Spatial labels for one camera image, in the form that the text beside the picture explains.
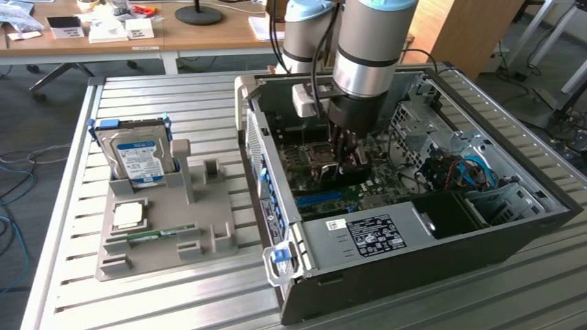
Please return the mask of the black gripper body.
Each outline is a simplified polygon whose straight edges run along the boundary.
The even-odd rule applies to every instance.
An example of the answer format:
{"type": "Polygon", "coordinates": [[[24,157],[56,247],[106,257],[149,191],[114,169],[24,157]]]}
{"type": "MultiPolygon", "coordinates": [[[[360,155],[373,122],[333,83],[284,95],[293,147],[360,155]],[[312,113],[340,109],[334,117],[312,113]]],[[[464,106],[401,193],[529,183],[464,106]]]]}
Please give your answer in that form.
{"type": "Polygon", "coordinates": [[[365,137],[374,129],[385,98],[386,93],[370,98],[348,95],[330,98],[326,111],[329,123],[357,137],[365,137]]]}

